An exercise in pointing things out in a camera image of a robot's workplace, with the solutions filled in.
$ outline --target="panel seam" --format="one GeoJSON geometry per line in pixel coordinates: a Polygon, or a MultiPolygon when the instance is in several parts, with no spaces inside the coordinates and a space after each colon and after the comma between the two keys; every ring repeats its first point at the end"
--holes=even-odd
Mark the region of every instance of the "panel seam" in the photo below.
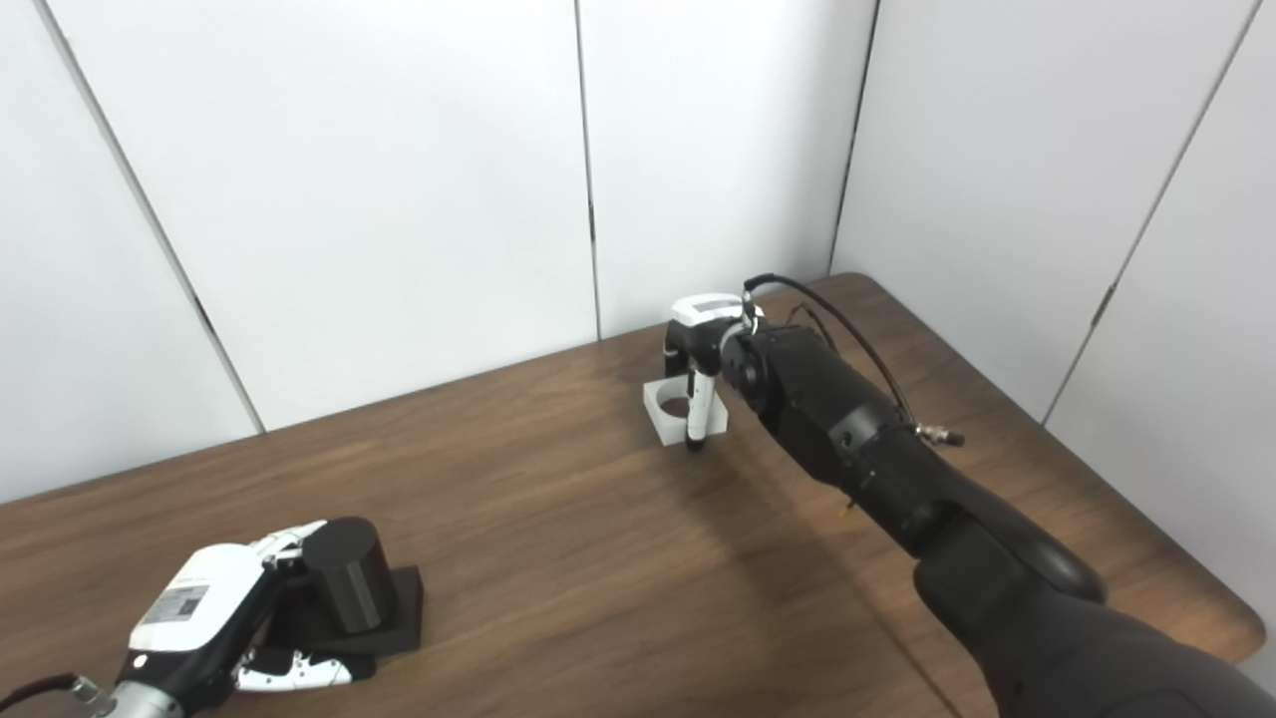
{"type": "Polygon", "coordinates": [[[593,162],[590,157],[590,106],[584,96],[584,40],[581,28],[581,0],[573,0],[575,14],[575,68],[581,82],[581,134],[584,143],[584,196],[590,219],[590,268],[593,275],[593,332],[602,341],[602,301],[598,296],[598,233],[593,212],[593,162]]]}
{"type": "Polygon", "coordinates": [[[1254,17],[1258,15],[1258,9],[1262,8],[1263,0],[1254,0],[1252,8],[1249,8],[1249,14],[1245,15],[1244,23],[1240,26],[1240,33],[1236,36],[1236,41],[1233,42],[1228,57],[1222,62],[1222,68],[1219,70],[1217,77],[1213,79],[1213,84],[1210,85],[1210,92],[1206,94],[1205,102],[1201,105],[1201,111],[1197,112],[1196,120],[1192,122],[1192,128],[1188,130],[1187,136],[1179,145],[1178,153],[1174,156],[1174,161],[1170,163],[1169,171],[1165,173],[1165,179],[1161,181],[1161,186],[1156,191],[1156,196],[1152,199],[1151,207],[1147,209],[1147,214],[1143,217],[1143,223],[1139,224],[1138,232],[1134,235],[1134,241],[1129,245],[1129,250],[1125,251],[1125,258],[1122,260],[1120,267],[1116,269],[1116,277],[1104,291],[1104,297],[1100,301],[1099,310],[1095,312],[1094,319],[1086,328],[1086,335],[1081,339],[1081,346],[1077,347],[1077,353],[1072,357],[1072,362],[1068,365],[1068,371],[1063,375],[1063,381],[1059,383],[1059,389],[1054,393],[1054,398],[1050,400],[1050,406],[1045,411],[1045,416],[1041,417],[1041,426],[1045,427],[1054,414],[1055,408],[1059,406],[1059,399],[1063,398],[1063,392],[1068,388],[1068,383],[1072,381],[1072,376],[1077,371],[1077,366],[1081,365],[1081,357],[1086,352],[1086,347],[1090,346],[1090,339],[1095,335],[1095,329],[1099,328],[1099,321],[1102,320],[1102,315],[1108,309],[1111,298],[1116,295],[1116,287],[1120,284],[1122,278],[1125,275],[1125,269],[1129,268],[1131,260],[1134,258],[1134,253],[1138,250],[1139,245],[1143,242],[1143,236],[1147,233],[1147,227],[1151,226],[1152,218],[1156,216],[1157,209],[1161,208],[1161,201],[1165,199],[1165,193],[1169,191],[1170,184],[1174,181],[1174,175],[1178,173],[1179,166],[1183,163],[1183,158],[1188,153],[1188,148],[1192,147],[1192,140],[1196,139],[1197,130],[1201,129],[1201,124],[1205,121],[1205,116],[1210,112],[1210,106],[1213,105],[1213,98],[1219,94],[1219,88],[1222,87],[1224,79],[1228,77],[1228,71],[1231,69],[1231,62],[1236,59],[1236,54],[1240,52],[1240,46],[1245,42],[1245,36],[1249,34],[1249,27],[1254,23],[1254,17]]]}
{"type": "Polygon", "coordinates": [[[833,241],[828,247],[828,269],[824,275],[833,274],[833,258],[837,255],[837,235],[842,228],[842,212],[846,209],[846,186],[851,181],[851,159],[855,157],[855,140],[860,136],[860,117],[864,116],[864,88],[869,84],[869,64],[873,61],[873,41],[877,40],[878,17],[882,0],[873,4],[873,20],[869,26],[869,43],[864,50],[864,71],[860,74],[860,92],[855,98],[855,121],[851,122],[851,142],[846,147],[846,167],[842,171],[842,193],[837,198],[837,218],[833,221],[833,241]]]}
{"type": "Polygon", "coordinates": [[[80,68],[79,60],[75,57],[75,52],[71,48],[70,42],[66,40],[66,34],[57,23],[57,18],[54,17],[54,11],[48,6],[47,0],[32,0],[32,5],[34,5],[36,13],[43,22],[45,29],[48,32],[48,37],[61,57],[63,65],[70,74],[71,82],[75,84],[75,89],[79,92],[80,98],[84,101],[89,115],[93,117],[93,122],[97,125],[98,133],[106,142],[106,145],[111,152],[111,157],[115,159],[120,173],[124,176],[124,181],[128,185],[129,191],[138,203],[138,208],[142,210],[143,217],[145,217],[147,224],[151,227],[152,235],[160,245],[160,250],[163,253],[165,259],[167,259],[182,292],[186,295],[186,300],[194,310],[197,320],[203,326],[209,343],[212,343],[213,351],[217,353],[218,362],[226,372],[231,386],[235,389],[235,394],[239,397],[240,404],[244,406],[244,411],[248,413],[254,431],[258,435],[265,434],[265,426],[262,423],[262,417],[258,414],[256,407],[253,404],[253,399],[249,397],[248,389],[245,389],[244,381],[240,377],[239,371],[235,369],[235,363],[231,362],[230,353],[227,353],[226,346],[222,343],[222,338],[217,334],[217,329],[213,326],[208,312],[204,310],[204,305],[199,300],[199,295],[195,292],[195,287],[190,282],[190,275],[181,264],[181,259],[177,258],[177,253],[174,250],[172,242],[168,240],[168,233],[160,222],[158,214],[156,214],[154,205],[151,204],[151,199],[143,190],[142,182],[138,180],[138,175],[133,170],[131,162],[129,162],[128,156],[124,153],[124,147],[120,144],[120,139],[115,134],[115,129],[107,120],[106,114],[102,110],[102,105],[97,99],[97,94],[94,94],[93,88],[89,85],[83,68],[80,68]]]}

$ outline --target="white wall panel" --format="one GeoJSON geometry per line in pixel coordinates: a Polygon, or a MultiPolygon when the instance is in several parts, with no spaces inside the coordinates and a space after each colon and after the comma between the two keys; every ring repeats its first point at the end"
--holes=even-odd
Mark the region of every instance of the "white wall panel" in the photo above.
{"type": "Polygon", "coordinates": [[[0,501],[249,436],[28,0],[0,0],[0,501]]]}
{"type": "Polygon", "coordinates": [[[873,0],[581,0],[604,335],[826,275],[873,0]]]}
{"type": "MultiPolygon", "coordinates": [[[[1276,626],[1276,8],[1265,5],[1048,429],[1276,626]]],[[[1276,690],[1268,644],[1253,666],[1276,690]]]]}
{"type": "Polygon", "coordinates": [[[1042,418],[1252,5],[883,3],[835,272],[1042,418]]]}
{"type": "Polygon", "coordinates": [[[54,0],[268,429],[595,337],[570,0],[54,0]]]}

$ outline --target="black square base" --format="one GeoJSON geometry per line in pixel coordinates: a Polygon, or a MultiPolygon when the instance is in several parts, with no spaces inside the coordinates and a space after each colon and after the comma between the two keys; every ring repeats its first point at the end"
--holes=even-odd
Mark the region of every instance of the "black square base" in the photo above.
{"type": "Polygon", "coordinates": [[[265,634],[265,645],[374,657],[417,650],[425,601],[421,571],[416,566],[394,569],[390,580],[398,599],[394,613],[376,629],[352,635],[336,630],[313,587],[302,584],[285,589],[265,634]]]}

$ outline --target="white robotic hand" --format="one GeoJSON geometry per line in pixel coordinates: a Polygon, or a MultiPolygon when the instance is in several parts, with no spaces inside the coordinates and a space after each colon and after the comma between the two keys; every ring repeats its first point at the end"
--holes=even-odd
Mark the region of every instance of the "white robotic hand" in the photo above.
{"type": "Polygon", "coordinates": [[[94,717],[182,718],[236,690],[316,689],[375,673],[373,657],[251,647],[300,571],[302,543],[327,524],[193,553],[133,629],[117,685],[94,717]]]}
{"type": "Polygon", "coordinates": [[[672,312],[665,332],[665,376],[686,374],[686,448],[698,451],[708,434],[713,383],[721,371],[718,344],[755,319],[745,315],[735,293],[684,296],[674,302],[672,312]]]}

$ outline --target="white holder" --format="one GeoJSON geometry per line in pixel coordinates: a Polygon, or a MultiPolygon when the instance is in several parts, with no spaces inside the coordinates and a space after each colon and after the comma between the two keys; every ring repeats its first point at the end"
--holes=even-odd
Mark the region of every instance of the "white holder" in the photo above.
{"type": "MultiPolygon", "coordinates": [[[[686,418],[675,417],[660,408],[661,404],[671,399],[686,399],[686,376],[658,380],[642,385],[642,403],[647,408],[660,443],[665,446],[683,444],[686,436],[686,418]]],[[[713,393],[713,403],[709,404],[709,421],[706,436],[720,435],[726,431],[726,406],[722,398],[713,393]]]]}

